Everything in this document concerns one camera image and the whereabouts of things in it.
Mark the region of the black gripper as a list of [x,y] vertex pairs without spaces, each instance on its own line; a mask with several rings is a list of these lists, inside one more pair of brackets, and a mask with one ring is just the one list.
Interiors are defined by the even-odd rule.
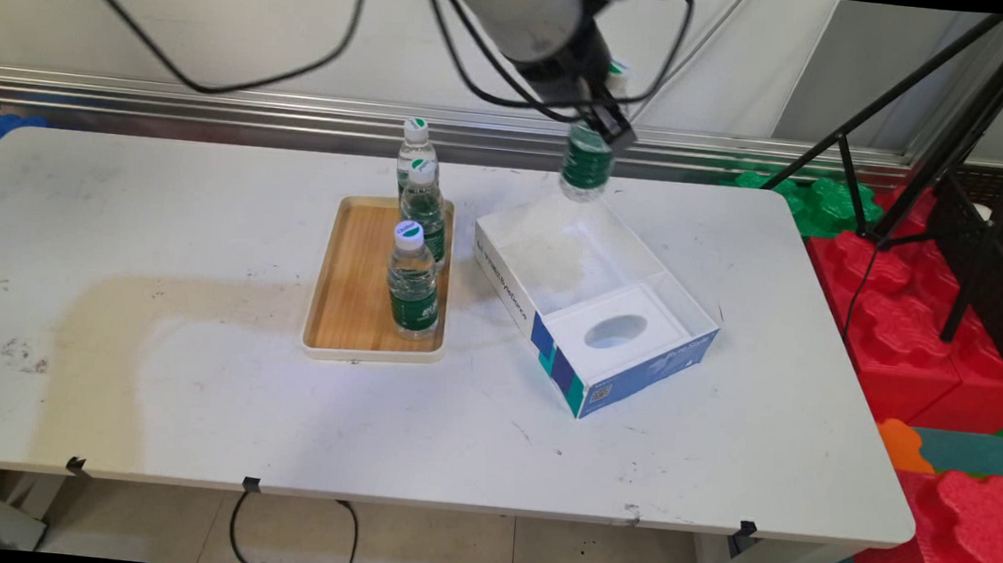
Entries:
[[541,108],[572,108],[568,124],[598,135],[613,154],[626,152],[636,142],[629,119],[630,103],[615,103],[608,83],[612,64],[609,46],[592,18],[530,16],[518,26],[516,68],[534,96],[519,98],[524,108],[533,101]]

